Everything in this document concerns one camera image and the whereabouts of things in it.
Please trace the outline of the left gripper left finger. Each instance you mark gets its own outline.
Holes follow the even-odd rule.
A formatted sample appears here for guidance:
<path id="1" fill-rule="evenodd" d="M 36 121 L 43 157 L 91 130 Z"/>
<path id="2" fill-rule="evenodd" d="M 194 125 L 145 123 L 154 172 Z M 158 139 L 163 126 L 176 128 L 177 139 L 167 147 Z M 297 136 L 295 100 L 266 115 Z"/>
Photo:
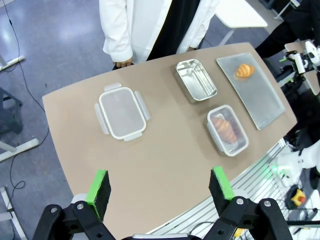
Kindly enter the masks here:
<path id="1" fill-rule="evenodd" d="M 103 220 L 109 203 L 111 185 L 108 171 L 99 169 L 85 197 L 62 208 L 47 205 L 38 221 L 34 240 L 71 240 L 84 233 L 89 240 L 114 240 Z"/>

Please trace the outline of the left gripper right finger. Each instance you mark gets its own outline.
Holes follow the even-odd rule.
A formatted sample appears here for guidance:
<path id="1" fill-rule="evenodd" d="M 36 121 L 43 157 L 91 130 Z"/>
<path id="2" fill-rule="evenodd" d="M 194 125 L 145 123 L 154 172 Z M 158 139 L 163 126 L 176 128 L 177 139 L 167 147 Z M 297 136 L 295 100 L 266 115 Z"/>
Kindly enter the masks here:
<path id="1" fill-rule="evenodd" d="M 236 196 L 221 166 L 210 171 L 209 190 L 219 218 L 206 240 L 230 240 L 237 229 L 249 230 L 255 240 L 291 240 L 292 235 L 276 200 L 258 203 Z"/>

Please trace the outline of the person's right hand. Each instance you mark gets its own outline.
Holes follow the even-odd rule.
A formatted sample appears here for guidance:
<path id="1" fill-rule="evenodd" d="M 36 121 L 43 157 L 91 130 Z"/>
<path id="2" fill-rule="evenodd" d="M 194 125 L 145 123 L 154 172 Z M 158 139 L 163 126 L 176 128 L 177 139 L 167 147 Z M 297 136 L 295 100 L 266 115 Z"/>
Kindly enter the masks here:
<path id="1" fill-rule="evenodd" d="M 113 70 L 117 70 L 120 68 L 125 68 L 128 66 L 131 66 L 133 63 L 132 63 L 132 58 L 130 58 L 130 59 L 122 61 L 122 62 L 113 62 L 113 64 L 114 64 Z"/>

